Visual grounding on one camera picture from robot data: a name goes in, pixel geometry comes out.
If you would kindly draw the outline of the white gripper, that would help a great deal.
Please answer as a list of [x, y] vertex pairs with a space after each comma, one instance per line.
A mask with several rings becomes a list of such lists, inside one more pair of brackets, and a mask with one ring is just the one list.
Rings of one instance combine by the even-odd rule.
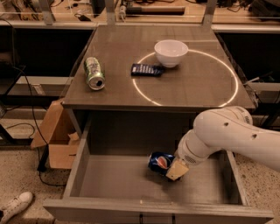
[[177, 180], [189, 171], [187, 165], [198, 165], [214, 153], [215, 150], [200, 140], [194, 130], [191, 129], [179, 141], [175, 153], [176, 157], [172, 161], [166, 177], [171, 180]]

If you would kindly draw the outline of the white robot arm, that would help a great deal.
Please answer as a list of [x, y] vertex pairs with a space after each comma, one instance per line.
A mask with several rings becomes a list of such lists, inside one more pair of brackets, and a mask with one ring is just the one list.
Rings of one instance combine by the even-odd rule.
[[242, 107], [209, 109], [198, 114], [181, 138], [166, 177], [176, 180], [192, 165], [198, 165], [216, 151], [232, 151], [280, 171], [280, 132], [253, 125]]

